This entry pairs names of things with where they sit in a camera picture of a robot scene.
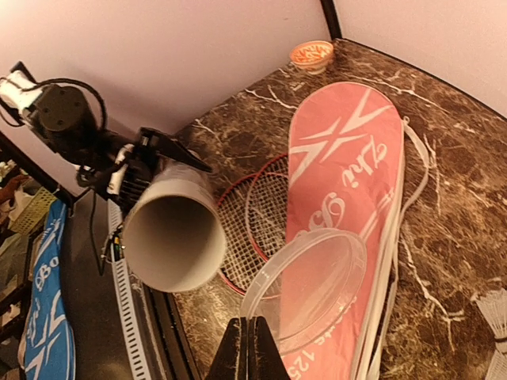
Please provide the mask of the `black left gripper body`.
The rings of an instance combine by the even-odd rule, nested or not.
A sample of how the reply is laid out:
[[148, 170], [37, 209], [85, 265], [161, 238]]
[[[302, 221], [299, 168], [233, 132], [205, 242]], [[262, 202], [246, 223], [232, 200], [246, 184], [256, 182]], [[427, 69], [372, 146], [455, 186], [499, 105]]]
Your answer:
[[76, 180], [121, 209], [131, 209], [173, 148], [174, 138], [153, 128], [140, 128], [134, 140], [113, 131], [99, 131], [83, 153]]

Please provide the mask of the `white cardboard shuttlecock tube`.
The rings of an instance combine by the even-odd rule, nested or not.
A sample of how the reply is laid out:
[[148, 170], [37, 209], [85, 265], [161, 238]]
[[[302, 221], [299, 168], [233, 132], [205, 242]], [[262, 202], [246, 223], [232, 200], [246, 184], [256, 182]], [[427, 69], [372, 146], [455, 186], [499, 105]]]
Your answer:
[[168, 165], [126, 217], [122, 244], [128, 267], [157, 291], [191, 291], [212, 279], [227, 239], [207, 175]]

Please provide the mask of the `clear plastic tube lid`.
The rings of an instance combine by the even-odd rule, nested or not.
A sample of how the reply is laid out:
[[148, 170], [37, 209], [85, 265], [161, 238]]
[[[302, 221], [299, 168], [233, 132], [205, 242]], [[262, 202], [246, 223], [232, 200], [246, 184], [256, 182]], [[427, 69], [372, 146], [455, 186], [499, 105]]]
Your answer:
[[348, 231], [305, 232], [256, 274], [240, 314], [264, 317], [281, 355], [313, 343], [355, 302], [367, 267], [364, 241]]

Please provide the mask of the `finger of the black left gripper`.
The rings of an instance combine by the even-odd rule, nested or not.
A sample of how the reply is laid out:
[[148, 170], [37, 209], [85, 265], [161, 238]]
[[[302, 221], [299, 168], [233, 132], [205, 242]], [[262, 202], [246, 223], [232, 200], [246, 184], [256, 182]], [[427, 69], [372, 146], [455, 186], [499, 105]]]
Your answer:
[[167, 158], [173, 159], [200, 171], [210, 173], [212, 168], [185, 148], [177, 139], [158, 132], [157, 150], [158, 153]]

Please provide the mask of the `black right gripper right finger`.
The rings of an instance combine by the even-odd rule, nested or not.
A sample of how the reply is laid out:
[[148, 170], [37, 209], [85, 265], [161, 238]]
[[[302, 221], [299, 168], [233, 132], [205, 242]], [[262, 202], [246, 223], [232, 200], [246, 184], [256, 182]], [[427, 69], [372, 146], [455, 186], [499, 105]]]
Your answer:
[[248, 379], [290, 379], [264, 317], [249, 320]]

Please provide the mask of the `white plastic shuttlecock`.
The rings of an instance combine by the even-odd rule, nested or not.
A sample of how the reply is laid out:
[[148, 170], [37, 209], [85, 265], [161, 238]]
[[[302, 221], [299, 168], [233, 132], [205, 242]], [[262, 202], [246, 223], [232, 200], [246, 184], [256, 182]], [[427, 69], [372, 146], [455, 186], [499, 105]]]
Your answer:
[[494, 335], [495, 351], [485, 379], [506, 380], [506, 289], [488, 292], [475, 302]]

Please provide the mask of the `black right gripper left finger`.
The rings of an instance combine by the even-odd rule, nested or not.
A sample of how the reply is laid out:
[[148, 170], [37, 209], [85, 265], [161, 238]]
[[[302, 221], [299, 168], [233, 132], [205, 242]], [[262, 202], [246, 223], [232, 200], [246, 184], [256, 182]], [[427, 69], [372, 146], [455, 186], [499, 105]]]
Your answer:
[[230, 319], [209, 369], [207, 380], [247, 379], [247, 320]]

